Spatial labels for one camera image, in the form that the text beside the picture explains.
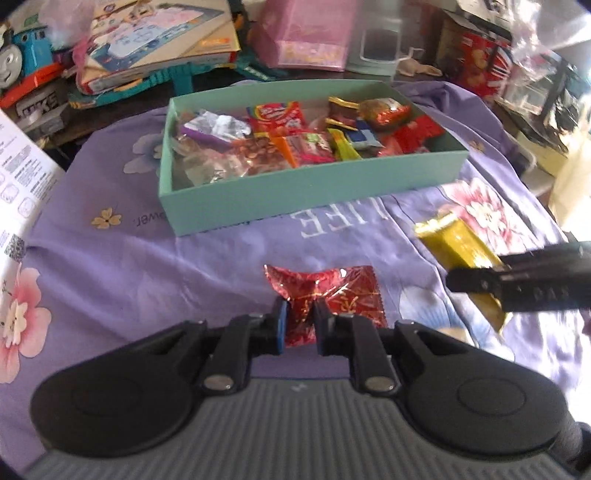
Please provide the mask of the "gold foil snack bar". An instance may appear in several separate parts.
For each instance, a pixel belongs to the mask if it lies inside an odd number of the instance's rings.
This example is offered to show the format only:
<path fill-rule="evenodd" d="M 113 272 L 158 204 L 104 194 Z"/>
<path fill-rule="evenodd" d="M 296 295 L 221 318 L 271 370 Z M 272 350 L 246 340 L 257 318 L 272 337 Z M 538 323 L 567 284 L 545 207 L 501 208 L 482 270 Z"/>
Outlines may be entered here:
<path fill-rule="evenodd" d="M 417 223 L 416 237 L 447 271 L 456 268 L 492 268 L 500 258 L 454 213 Z M 469 298 L 492 328 L 500 333 L 507 321 L 500 302 L 489 293 L 469 293 Z"/>

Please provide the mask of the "red foil candy packet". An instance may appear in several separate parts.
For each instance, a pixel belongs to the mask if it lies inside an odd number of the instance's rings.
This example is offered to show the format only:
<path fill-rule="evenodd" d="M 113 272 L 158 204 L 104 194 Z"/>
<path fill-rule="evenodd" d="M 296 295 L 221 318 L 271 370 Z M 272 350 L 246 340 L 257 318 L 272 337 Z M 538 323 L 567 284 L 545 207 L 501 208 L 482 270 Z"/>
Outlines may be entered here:
<path fill-rule="evenodd" d="M 324 300 L 335 314 L 362 315 L 377 326 L 388 321 L 374 268 L 369 265 L 338 267 L 321 272 L 295 272 L 272 265 L 264 266 L 271 288 L 290 303 L 286 346 L 315 343 L 315 326 L 308 313 L 315 300 Z"/>

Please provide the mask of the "red hello kitty packet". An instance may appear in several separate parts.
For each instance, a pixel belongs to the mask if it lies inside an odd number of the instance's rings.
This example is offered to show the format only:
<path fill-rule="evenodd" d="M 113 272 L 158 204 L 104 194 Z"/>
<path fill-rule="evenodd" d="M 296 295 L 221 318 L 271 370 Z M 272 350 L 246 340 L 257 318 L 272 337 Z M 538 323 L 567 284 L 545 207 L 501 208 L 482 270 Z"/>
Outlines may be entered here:
<path fill-rule="evenodd" d="M 430 116 L 420 115 L 383 136 L 381 138 L 383 147 L 378 156 L 390 157 L 428 152 L 426 143 L 445 133 L 446 130 Z"/>

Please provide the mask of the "yellow green candy packet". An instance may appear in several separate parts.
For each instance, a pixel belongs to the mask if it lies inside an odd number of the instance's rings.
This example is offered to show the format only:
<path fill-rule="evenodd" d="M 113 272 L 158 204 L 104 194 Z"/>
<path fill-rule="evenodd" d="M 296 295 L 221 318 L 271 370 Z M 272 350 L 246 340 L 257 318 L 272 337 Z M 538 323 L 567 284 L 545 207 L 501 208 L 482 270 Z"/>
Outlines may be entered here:
<path fill-rule="evenodd" d="M 329 128 L 329 135 L 332 137 L 332 144 L 335 145 L 335 155 L 341 161 L 355 161 L 360 160 L 362 156 L 353 148 L 351 142 L 344 132 L 339 129 Z"/>

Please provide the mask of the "blue snack bar packet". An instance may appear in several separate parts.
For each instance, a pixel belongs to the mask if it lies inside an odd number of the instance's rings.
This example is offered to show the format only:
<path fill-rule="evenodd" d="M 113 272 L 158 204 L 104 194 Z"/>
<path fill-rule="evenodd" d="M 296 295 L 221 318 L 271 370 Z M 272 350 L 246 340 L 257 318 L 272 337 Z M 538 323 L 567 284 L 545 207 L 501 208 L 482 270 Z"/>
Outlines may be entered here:
<path fill-rule="evenodd" d="M 380 150 L 384 147 L 375 134 L 369 129 L 346 131 L 346 138 L 348 138 L 349 143 L 351 143 L 356 150 Z"/>

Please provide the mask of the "orange yellow noodle snack bag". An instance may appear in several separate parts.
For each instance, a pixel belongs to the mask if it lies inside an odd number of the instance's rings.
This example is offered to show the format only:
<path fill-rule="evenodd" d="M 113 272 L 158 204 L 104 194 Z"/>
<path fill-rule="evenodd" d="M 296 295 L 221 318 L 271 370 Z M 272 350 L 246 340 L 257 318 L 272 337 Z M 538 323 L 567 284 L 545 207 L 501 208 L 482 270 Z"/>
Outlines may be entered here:
<path fill-rule="evenodd" d="M 361 102 L 358 113 L 363 121 L 376 130 L 389 130 L 402 125 L 412 115 L 412 107 L 393 98 L 377 98 Z"/>

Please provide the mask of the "red small snack packet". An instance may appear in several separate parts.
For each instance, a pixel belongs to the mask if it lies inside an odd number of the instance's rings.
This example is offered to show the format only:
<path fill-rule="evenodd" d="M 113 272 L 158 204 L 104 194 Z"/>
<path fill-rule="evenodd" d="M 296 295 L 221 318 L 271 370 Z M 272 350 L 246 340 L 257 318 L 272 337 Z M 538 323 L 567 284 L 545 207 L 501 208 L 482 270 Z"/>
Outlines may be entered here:
<path fill-rule="evenodd" d="M 325 117 L 325 126 L 346 131 L 356 131 L 359 104 L 331 96 L 328 99 L 329 113 Z"/>

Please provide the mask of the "red rainbow candy packet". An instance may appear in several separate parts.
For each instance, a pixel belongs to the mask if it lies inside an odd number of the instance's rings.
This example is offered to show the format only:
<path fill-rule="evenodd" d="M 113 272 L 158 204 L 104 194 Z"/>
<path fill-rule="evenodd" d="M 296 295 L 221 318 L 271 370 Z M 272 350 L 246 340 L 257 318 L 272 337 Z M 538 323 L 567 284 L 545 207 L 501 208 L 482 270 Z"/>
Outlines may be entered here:
<path fill-rule="evenodd" d="M 300 133 L 308 126 L 297 101 L 256 105 L 247 107 L 246 112 L 256 136 L 286 137 Z"/>

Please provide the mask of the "silver purple snack packet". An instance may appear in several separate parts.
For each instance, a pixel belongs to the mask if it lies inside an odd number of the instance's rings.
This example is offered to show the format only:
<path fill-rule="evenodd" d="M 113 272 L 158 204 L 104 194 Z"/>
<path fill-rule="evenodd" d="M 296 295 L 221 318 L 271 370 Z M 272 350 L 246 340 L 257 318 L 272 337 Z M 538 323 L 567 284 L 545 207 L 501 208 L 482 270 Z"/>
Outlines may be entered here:
<path fill-rule="evenodd" d="M 230 147 L 249 139 L 252 127 L 249 122 L 231 115 L 201 109 L 197 114 L 179 121 L 179 132 L 197 142 Z"/>

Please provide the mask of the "pink floral snack packet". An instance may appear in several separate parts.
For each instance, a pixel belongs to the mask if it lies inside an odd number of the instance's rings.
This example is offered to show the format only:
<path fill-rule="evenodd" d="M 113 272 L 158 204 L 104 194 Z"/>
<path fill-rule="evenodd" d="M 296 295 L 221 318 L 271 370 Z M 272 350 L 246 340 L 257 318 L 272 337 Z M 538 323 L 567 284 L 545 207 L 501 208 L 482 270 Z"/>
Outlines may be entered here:
<path fill-rule="evenodd" d="M 332 146 L 324 133 L 304 132 L 287 138 L 290 146 L 297 152 L 299 167 L 335 161 Z"/>

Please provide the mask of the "orange clear snack bag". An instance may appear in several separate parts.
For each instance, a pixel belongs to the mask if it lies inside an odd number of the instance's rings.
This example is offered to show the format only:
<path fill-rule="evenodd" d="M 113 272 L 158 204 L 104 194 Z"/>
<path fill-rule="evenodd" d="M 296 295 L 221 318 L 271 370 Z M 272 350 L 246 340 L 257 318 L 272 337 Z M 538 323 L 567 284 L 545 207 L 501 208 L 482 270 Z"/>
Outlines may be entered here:
<path fill-rule="evenodd" d="M 280 153 L 267 137 L 252 137 L 238 141 L 232 146 L 232 153 L 245 167 L 245 176 L 291 169 L 290 162 Z"/>

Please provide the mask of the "pink blue candy packet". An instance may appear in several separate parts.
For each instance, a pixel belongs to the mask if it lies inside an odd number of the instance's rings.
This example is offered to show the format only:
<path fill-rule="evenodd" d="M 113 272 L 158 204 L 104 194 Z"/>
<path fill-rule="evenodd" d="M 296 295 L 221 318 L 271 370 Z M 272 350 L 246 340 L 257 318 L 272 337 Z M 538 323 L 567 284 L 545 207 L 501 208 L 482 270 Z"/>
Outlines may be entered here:
<path fill-rule="evenodd" d="M 231 150 L 201 145 L 189 137 L 171 139 L 176 189 L 208 185 L 245 176 L 249 165 Z"/>

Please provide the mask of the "orange snack packet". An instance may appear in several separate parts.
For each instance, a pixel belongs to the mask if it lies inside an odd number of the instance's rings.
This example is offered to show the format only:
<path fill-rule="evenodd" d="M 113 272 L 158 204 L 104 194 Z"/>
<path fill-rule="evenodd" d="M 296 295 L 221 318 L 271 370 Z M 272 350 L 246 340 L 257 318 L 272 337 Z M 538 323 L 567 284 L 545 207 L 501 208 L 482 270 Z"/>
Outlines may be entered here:
<path fill-rule="evenodd" d="M 276 147 L 277 151 L 283 155 L 284 159 L 287 160 L 287 163 L 290 164 L 291 168 L 297 168 L 300 166 L 297 152 L 290 146 L 290 141 L 288 141 L 287 137 L 270 137 L 270 141 L 273 143 L 274 147 Z"/>

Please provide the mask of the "red cookie box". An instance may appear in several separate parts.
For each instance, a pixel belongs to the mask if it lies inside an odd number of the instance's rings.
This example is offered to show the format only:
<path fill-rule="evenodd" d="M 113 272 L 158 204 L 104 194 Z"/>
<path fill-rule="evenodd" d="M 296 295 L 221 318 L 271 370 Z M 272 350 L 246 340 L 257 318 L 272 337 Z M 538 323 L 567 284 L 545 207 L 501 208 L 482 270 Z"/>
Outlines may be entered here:
<path fill-rule="evenodd" d="M 512 73 L 511 43 L 462 17 L 443 20 L 436 64 L 452 83 L 493 105 Z"/>

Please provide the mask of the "teal toy track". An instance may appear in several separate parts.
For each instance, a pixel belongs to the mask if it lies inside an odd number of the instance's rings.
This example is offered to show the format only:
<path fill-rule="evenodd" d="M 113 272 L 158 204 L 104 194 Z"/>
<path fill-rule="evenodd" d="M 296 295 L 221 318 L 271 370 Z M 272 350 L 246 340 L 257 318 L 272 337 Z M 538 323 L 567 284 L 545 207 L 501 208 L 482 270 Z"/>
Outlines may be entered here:
<path fill-rule="evenodd" d="M 76 110 L 86 110 L 106 106 L 126 100 L 162 84 L 171 84 L 175 96 L 193 93 L 193 78 L 216 69 L 229 69 L 247 80 L 263 82 L 287 79 L 288 72 L 283 69 L 266 67 L 252 55 L 240 55 L 231 63 L 215 65 L 184 64 L 167 67 L 151 73 L 144 79 L 134 80 L 106 92 L 86 95 L 78 90 L 68 94 L 69 105 Z"/>

